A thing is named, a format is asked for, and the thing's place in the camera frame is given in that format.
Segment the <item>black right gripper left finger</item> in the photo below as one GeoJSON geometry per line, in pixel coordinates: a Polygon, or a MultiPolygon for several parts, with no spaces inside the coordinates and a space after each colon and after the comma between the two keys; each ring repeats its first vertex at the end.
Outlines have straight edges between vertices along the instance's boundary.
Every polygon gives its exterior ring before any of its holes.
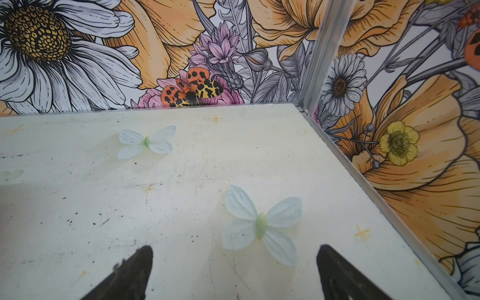
{"type": "Polygon", "coordinates": [[[112,273],[82,300],[145,300],[153,268],[153,249],[145,245],[127,260],[113,267],[112,273]]]}

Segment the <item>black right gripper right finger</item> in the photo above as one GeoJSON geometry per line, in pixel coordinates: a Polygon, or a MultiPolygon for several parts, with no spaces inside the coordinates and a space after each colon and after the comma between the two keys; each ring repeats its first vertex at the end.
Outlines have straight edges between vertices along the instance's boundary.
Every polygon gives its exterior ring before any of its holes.
{"type": "Polygon", "coordinates": [[[328,244],[321,245],[316,264],[325,300],[391,300],[328,244]]]}

